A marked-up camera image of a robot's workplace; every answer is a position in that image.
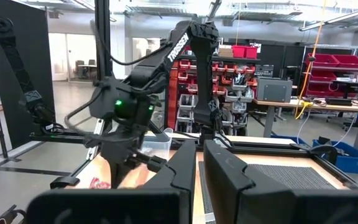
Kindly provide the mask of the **blue storage bin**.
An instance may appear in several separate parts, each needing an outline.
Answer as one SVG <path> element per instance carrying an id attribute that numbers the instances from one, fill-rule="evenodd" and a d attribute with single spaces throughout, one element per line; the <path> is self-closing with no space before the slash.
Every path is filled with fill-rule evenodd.
<path id="1" fill-rule="evenodd" d="M 338 150 L 335 166 L 343 172 L 358 174 L 358 149 L 344 142 L 333 141 L 332 144 Z"/>

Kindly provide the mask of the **red parts bin rack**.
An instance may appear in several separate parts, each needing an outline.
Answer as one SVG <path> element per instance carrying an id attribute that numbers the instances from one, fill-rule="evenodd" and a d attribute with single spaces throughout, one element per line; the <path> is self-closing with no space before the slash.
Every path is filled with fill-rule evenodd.
<path id="1" fill-rule="evenodd" d="M 220 45 L 214 53 L 212 94 L 223 111 L 223 130 L 228 135 L 247 135 L 247 104 L 254 99 L 259 52 L 252 45 Z M 164 126 L 178 132 L 197 133 L 199 127 L 194 119 L 198 102 L 197 69 L 190 46 L 185 47 L 174 63 L 165 99 Z"/>

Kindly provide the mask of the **clear plastic container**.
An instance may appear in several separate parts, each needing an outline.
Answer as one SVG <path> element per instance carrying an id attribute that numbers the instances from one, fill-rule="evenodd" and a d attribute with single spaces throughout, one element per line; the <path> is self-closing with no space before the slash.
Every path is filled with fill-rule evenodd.
<path id="1" fill-rule="evenodd" d="M 172 128 L 166 128 L 160 134 L 148 132 L 144 136 L 144 141 L 142 143 L 140 152 L 148 156 L 157 156 L 162 159 L 169 160 L 172 134 Z"/>

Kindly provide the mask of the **black room divider panel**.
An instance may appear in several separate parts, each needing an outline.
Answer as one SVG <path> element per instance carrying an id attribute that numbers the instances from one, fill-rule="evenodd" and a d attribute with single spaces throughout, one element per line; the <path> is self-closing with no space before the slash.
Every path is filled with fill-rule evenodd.
<path id="1" fill-rule="evenodd" d="M 54 109 L 52 69 L 45 11 L 15 2 L 0 0 L 0 17 L 13 23 L 17 49 L 35 89 L 45 104 Z M 4 140 L 8 151 L 30 142 L 34 131 L 31 115 L 24 107 L 25 97 L 0 46 L 0 99 Z"/>

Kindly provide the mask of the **long workbench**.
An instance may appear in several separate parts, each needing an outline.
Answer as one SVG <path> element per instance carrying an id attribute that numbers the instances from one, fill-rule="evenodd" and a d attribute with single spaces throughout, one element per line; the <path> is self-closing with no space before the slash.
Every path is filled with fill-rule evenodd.
<path id="1" fill-rule="evenodd" d="M 253 102 L 257 105 L 268 106 L 267 117 L 264 127 L 264 135 L 263 137 L 269 138 L 272 133 L 273 127 L 273 119 L 275 117 L 275 108 L 297 108 L 301 106 L 301 103 L 298 103 L 298 100 L 291 100 L 289 103 L 279 103 L 274 101 L 260 101 L 253 99 Z M 358 113 L 358 104 L 353 103 L 352 106 L 338 106 L 338 105 L 327 105 L 327 106 L 319 106 L 313 104 L 310 106 L 313 110 L 328 110 L 328 111 L 340 111 L 340 112 L 355 112 Z M 356 134 L 356 138 L 354 141 L 354 147 L 358 149 L 358 131 Z"/>

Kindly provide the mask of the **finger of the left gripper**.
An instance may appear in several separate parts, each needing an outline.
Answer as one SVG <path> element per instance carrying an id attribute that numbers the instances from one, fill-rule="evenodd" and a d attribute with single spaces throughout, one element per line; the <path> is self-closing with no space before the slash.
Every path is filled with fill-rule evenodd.
<path id="1" fill-rule="evenodd" d="M 158 172 L 166 163 L 167 160 L 158 156 L 148 156 L 143 153 L 137 153 L 135 159 L 147 166 L 147 169 L 152 172 Z"/>
<path id="2" fill-rule="evenodd" d="M 126 157 L 112 156 L 108 159 L 110 166 L 111 188 L 118 188 L 119 184 L 123 181 L 128 174 L 128 166 L 126 166 Z"/>

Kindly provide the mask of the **gray equipment box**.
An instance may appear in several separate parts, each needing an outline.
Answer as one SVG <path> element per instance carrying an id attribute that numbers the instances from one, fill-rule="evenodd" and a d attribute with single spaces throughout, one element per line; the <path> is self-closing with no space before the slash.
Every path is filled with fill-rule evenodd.
<path id="1" fill-rule="evenodd" d="M 279 78 L 259 78 L 257 81 L 258 101 L 289 103 L 293 83 Z"/>

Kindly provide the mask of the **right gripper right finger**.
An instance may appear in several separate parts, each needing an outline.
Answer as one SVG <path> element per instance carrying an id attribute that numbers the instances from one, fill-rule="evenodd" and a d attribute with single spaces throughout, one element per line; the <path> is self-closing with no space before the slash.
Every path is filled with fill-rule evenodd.
<path id="1" fill-rule="evenodd" d="M 203 159 L 217 224 L 358 224 L 358 190 L 291 189 L 210 140 Z"/>

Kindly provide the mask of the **chocolate chip granola bar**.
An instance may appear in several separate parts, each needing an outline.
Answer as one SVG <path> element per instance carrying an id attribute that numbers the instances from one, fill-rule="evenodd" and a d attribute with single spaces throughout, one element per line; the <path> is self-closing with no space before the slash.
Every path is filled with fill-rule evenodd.
<path id="1" fill-rule="evenodd" d="M 89 185 L 90 189 L 110 189 L 111 184 L 109 182 L 103 181 L 97 177 L 93 177 Z"/>

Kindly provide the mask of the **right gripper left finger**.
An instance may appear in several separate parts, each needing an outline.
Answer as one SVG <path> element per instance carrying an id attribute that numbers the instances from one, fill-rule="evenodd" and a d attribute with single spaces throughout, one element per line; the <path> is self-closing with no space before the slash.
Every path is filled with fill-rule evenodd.
<path id="1" fill-rule="evenodd" d="M 185 141 L 137 189 L 54 189 L 34 198 L 26 224 L 192 224 L 196 145 Z"/>

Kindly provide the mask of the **dark striped placemat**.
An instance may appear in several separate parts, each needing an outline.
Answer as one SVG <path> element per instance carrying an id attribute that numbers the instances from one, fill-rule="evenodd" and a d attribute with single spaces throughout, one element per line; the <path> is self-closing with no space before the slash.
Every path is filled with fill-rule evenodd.
<path id="1" fill-rule="evenodd" d="M 201 191 L 203 195 L 204 224 L 216 224 L 211 199 L 206 185 L 204 162 L 200 161 L 198 165 L 200 169 Z M 249 167 L 256 168 L 261 173 L 291 189 L 336 189 L 335 186 L 319 175 L 312 167 L 273 166 L 262 164 L 249 164 Z"/>

